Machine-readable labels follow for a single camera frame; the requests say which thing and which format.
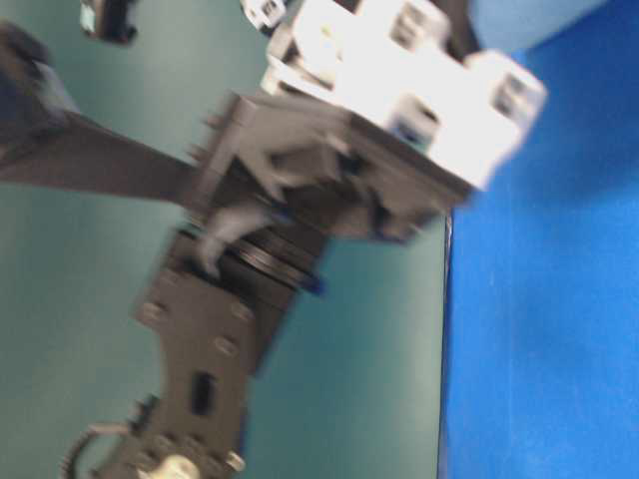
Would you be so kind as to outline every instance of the robotic arm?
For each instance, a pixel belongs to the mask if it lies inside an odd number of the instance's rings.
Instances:
[[[135,4],[83,0],[85,32],[130,44]],[[44,49],[0,28],[0,181],[168,201],[190,220],[136,314],[165,353],[162,398],[93,426],[64,479],[103,434],[123,438],[101,479],[241,471],[250,379],[298,292],[319,290],[329,239],[409,240],[485,187],[545,98],[521,67],[476,51],[464,0],[311,0],[287,24],[290,7],[242,2],[272,34],[264,91],[207,122],[193,166],[54,106]]]

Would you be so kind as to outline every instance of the cable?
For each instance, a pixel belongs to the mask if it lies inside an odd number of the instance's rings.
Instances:
[[[269,205],[246,201],[217,212],[206,227],[198,254],[208,274],[219,276],[217,263],[227,247],[251,233],[271,225],[286,223],[287,218]]]
[[[91,424],[89,429],[73,444],[69,452],[60,465],[60,479],[76,479],[76,469],[78,460],[85,449],[97,437],[100,436],[126,436],[131,434],[131,428],[123,423],[96,423]]]

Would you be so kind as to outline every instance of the green background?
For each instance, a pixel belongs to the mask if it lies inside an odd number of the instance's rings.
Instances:
[[[143,2],[131,49],[91,42],[74,0],[0,0],[52,50],[80,109],[184,158],[199,121],[250,93],[266,41],[231,0]],[[162,387],[154,335],[130,318],[178,208],[0,186],[0,471],[55,477],[96,420]],[[336,242],[254,383],[247,478],[434,477],[443,220],[410,247]]]

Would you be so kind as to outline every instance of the white connector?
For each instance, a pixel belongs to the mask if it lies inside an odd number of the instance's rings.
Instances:
[[[241,0],[245,15],[258,30],[276,28],[287,15],[283,0]]]

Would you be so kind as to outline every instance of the blue panel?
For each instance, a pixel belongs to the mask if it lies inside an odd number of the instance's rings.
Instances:
[[[548,107],[457,212],[450,478],[639,477],[639,2],[526,55]]]
[[[530,48],[608,0],[474,0],[473,27],[483,45]]]

